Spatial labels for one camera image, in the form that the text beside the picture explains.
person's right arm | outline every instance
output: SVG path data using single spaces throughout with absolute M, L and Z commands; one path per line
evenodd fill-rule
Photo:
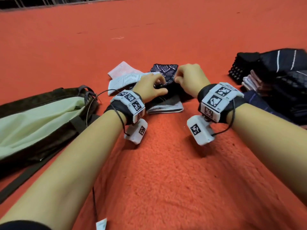
M 175 82 L 197 97 L 209 85 L 199 65 L 180 66 Z M 230 123 L 232 112 L 228 113 Z M 236 108 L 232 129 L 288 188 L 307 205 L 307 131 L 250 104 Z

black wristband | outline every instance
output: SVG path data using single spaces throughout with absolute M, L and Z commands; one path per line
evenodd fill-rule
M 137 96 L 140 97 L 141 101 L 143 101 L 143 100 L 142 100 L 142 97 L 141 97 L 138 93 L 136 93 L 136 92 L 134 92 L 134 93 L 135 93 Z M 107 112 L 108 110 L 114 110 L 114 108 L 115 108 L 117 111 L 123 113 L 123 114 L 126 116 L 126 119 L 127 119 L 126 125 L 130 125 L 130 124 L 133 123 L 133 114 L 131 113 L 131 111 L 129 111 L 128 107 L 127 107 L 125 104 L 123 104 L 123 103 L 122 103 L 121 101 L 119 101 L 119 100 L 114 100 L 114 101 L 112 102 L 112 105 L 113 105 L 113 106 L 109 105 L 103 113 Z
M 217 84 L 210 84 L 210 85 L 207 85 L 200 90 L 200 92 L 198 93 L 198 96 L 197 96 L 199 103 L 201 103 L 201 101 L 204 99 L 204 97 L 209 93 L 210 89 L 212 89 L 216 85 Z M 237 107 L 241 106 L 242 104 L 246 103 L 244 98 L 240 97 L 240 96 L 235 97 L 234 101 L 235 101 L 235 108 L 237 108 Z M 199 107 L 198 107 L 199 112 L 200 112 L 200 110 L 201 110 L 201 104 L 199 104 Z M 226 117 L 227 117 L 228 113 L 231 112 L 232 110 L 233 110 L 232 102 L 229 102 L 229 104 L 226 106 L 226 108 L 221 112 L 219 123 L 227 123 Z

forearm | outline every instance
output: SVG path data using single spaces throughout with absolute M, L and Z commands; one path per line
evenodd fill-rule
M 232 129 L 307 204 L 307 131 L 250 104 L 236 108 Z
M 121 131 L 115 111 L 103 114 L 63 151 L 0 223 L 24 219 L 53 230 L 71 229 Z

hand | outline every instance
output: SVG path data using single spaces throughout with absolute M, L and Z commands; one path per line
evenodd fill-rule
M 134 92 L 137 92 L 143 100 L 143 103 L 153 100 L 155 97 L 167 94 L 167 88 L 155 89 L 153 86 L 155 83 L 165 84 L 165 78 L 162 74 L 143 75 L 138 83 L 133 88 Z
M 179 66 L 175 74 L 175 82 L 179 83 L 183 90 L 194 98 L 197 98 L 202 88 L 210 85 L 210 81 L 198 64 Z

orange-red surface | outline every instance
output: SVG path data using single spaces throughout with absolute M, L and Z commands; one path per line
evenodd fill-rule
M 211 82 L 232 82 L 226 74 L 239 51 L 307 48 L 306 10 L 307 0 L 123 0 L 2 12 L 0 104 L 82 84 L 100 92 L 121 61 L 144 72 L 199 63 Z M 110 97 L 101 100 L 100 113 Z M 95 183 L 109 229 L 306 229 L 306 208 L 233 131 L 199 147 L 186 127 L 196 100 L 184 108 L 147 116 L 139 146 L 120 136 Z M 94 229 L 91 198 L 75 230 Z

